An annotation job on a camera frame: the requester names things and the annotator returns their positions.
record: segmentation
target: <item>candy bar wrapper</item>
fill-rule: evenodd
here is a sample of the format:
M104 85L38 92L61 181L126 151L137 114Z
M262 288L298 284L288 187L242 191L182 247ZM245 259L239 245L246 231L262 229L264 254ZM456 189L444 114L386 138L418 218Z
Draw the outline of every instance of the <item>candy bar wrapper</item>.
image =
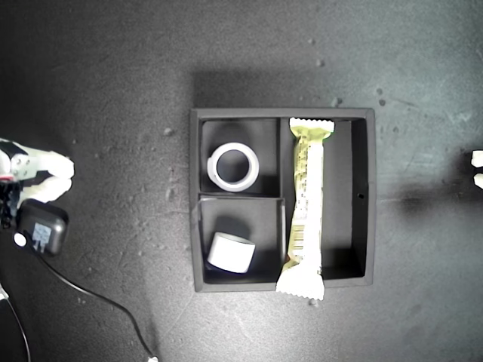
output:
M323 300L321 276L321 233L323 198L323 140L334 132L332 121L291 118L290 129L297 138L295 146L296 204L290 240L289 261L277 282L278 292Z

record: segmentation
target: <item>crimped wrapper end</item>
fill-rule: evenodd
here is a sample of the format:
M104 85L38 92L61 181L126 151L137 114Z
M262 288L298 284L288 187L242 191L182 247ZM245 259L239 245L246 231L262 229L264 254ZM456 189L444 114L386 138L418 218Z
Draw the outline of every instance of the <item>crimped wrapper end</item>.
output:
M290 118L291 127L304 127L306 129L320 129L327 132L334 132L335 124L332 121L321 119Z
M302 296L303 298L324 300L324 281L313 268L304 268L303 264L286 268L280 275L277 292Z

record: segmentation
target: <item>tape roll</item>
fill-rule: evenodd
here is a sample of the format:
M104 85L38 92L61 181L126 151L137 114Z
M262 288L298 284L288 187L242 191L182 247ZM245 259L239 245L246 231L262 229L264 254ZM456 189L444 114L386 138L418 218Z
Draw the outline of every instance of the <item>tape roll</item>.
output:
M221 156L230 151L239 151L245 155L248 160L248 172L246 176L236 183L229 183L222 179L218 174L218 161L220 160ZM221 189L228 192L241 192L248 189L255 183L260 171L260 164L258 162L257 155L255 155L255 152L253 152L250 147L244 145L243 143L232 142L221 145L215 150L215 152L213 152L211 157L208 159L207 170L210 180Z
M255 251L255 244L239 236L217 232L213 237L208 262L233 273L246 273Z

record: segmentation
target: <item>dark floor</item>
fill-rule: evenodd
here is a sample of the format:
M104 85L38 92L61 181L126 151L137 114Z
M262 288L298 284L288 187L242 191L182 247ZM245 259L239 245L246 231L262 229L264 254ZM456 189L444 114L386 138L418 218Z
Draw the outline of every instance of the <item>dark floor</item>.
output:
M168 361L483 358L483 2L3 1L0 136L76 162L52 263L135 311ZM374 285L318 307L195 294L188 126L197 107L371 107ZM174 134L164 136L165 128ZM129 322L7 235L0 273L35 362L144 361ZM2 361L22 361L0 305Z

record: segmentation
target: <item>black compartment box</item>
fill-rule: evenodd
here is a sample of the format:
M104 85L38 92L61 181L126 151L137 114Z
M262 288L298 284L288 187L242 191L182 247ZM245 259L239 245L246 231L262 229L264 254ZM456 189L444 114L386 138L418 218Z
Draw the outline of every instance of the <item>black compartment box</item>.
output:
M294 210L294 145L289 119L329 119L325 140L322 276L326 287L372 284L376 215L376 145L372 109L193 109L190 130L191 242L197 292L275 290ZM252 148L260 174L244 192L208 178L211 153L228 142ZM207 262L215 232L255 243L248 273Z

